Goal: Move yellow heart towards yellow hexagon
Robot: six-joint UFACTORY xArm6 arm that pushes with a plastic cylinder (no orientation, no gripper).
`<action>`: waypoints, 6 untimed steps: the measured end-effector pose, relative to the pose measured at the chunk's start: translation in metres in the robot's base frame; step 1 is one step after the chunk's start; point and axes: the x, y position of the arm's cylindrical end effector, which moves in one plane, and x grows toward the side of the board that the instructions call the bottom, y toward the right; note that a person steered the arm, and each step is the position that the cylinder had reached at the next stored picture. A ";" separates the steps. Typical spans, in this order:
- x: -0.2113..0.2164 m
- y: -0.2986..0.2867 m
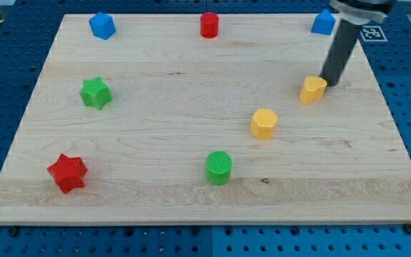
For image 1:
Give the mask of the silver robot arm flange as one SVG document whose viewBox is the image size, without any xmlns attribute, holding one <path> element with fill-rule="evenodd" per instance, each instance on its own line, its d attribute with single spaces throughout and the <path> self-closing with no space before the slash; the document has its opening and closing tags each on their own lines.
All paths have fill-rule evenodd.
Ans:
<svg viewBox="0 0 411 257">
<path fill-rule="evenodd" d="M 371 21 L 383 24 L 395 3 L 396 0 L 330 0 L 329 7 L 355 25 L 365 25 Z"/>
</svg>

